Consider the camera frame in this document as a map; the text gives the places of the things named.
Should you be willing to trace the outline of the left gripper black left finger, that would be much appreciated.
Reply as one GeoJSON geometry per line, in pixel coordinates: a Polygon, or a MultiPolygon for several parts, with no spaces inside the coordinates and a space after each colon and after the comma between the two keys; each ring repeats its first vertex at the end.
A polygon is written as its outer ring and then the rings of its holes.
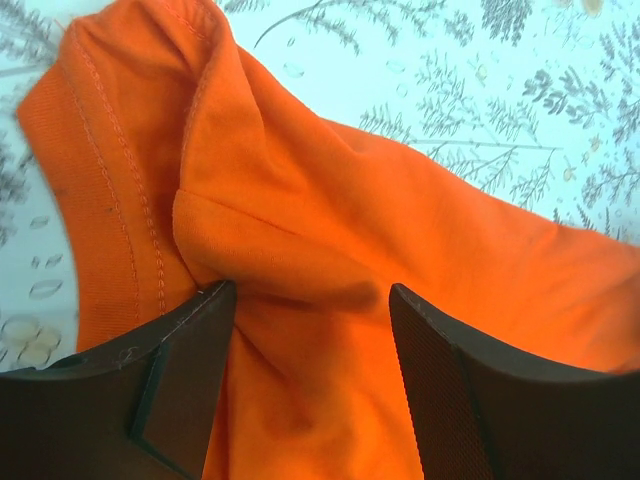
{"type": "Polygon", "coordinates": [[[222,281],[113,340],[1,377],[5,479],[198,479],[234,326],[222,281]]]}

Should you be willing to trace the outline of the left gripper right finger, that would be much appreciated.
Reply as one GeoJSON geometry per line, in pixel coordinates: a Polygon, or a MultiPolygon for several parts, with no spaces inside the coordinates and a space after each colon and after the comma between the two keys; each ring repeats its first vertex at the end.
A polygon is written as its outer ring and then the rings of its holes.
{"type": "Polygon", "coordinates": [[[393,338],[428,479],[635,479],[639,376],[510,346],[390,290],[393,338]]]}

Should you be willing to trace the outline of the orange t shirt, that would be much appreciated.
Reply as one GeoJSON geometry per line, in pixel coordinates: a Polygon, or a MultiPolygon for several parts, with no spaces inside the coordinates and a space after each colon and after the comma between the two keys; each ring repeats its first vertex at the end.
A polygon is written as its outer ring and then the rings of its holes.
{"type": "Polygon", "coordinates": [[[636,247],[318,117],[211,1],[75,19],[17,116],[72,245],[80,349],[237,283],[208,479],[421,476],[395,282],[543,357],[639,365],[636,247]]]}

